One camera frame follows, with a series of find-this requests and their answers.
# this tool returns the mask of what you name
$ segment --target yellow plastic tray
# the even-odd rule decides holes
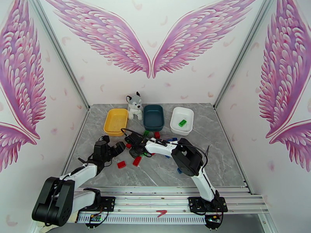
[[[125,108],[113,108],[106,117],[104,131],[109,136],[122,136],[121,128],[126,128],[128,111]]]

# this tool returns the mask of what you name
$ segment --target stuffed husky toy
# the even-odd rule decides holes
[[[128,118],[133,120],[134,114],[137,115],[138,120],[143,120],[143,107],[142,107],[142,99],[140,94],[136,92],[133,96],[126,96],[126,101],[128,102]]]

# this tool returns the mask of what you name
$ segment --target dog ear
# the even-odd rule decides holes
[[[129,103],[129,101],[132,99],[131,96],[126,96],[126,101]]]

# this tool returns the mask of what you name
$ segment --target marble surface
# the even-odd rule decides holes
[[[203,150],[210,145],[205,170],[212,184],[214,186],[244,185],[243,177],[211,104],[161,104],[161,106],[165,118],[165,126],[160,132],[162,139],[181,137],[173,134],[169,127],[173,109],[177,106],[192,109],[194,111],[193,130],[186,136],[186,139]],[[78,157],[86,160],[92,154],[95,142],[105,135],[103,126],[106,115],[112,108],[127,108],[127,104],[95,104],[91,107],[68,170],[81,165]],[[136,116],[134,120],[128,120],[127,128],[139,133],[145,130],[143,122],[138,121]],[[124,136],[110,137],[109,145],[114,145],[118,141],[124,141]],[[127,166],[118,169],[117,163],[121,161],[125,161]],[[101,186],[195,186],[190,177],[177,172],[177,165],[172,158],[159,154],[155,154],[152,158],[143,157],[138,167],[132,165],[133,161],[134,159],[126,149],[113,159],[110,167],[104,168],[98,176],[86,182],[84,186],[94,188]]]

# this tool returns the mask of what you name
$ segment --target angel wing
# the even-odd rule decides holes
[[[46,0],[61,22],[100,55],[124,71],[150,77],[150,59],[127,22],[113,12],[77,0]]]
[[[295,158],[302,168],[311,170],[311,119],[285,127],[269,143],[277,141],[286,145],[291,161]]]
[[[37,144],[30,135],[17,126],[0,122],[0,172],[3,164],[4,168],[7,168],[13,160],[17,161],[17,153],[26,143]]]
[[[40,45],[28,3],[15,0],[0,34],[0,83],[18,124],[39,139],[36,123],[44,118],[45,96]]]
[[[182,16],[171,28],[152,60],[152,76],[182,69],[232,31],[255,0],[223,0]]]
[[[259,108],[268,138],[289,122],[311,75],[311,38],[293,0],[277,0],[265,45]]]

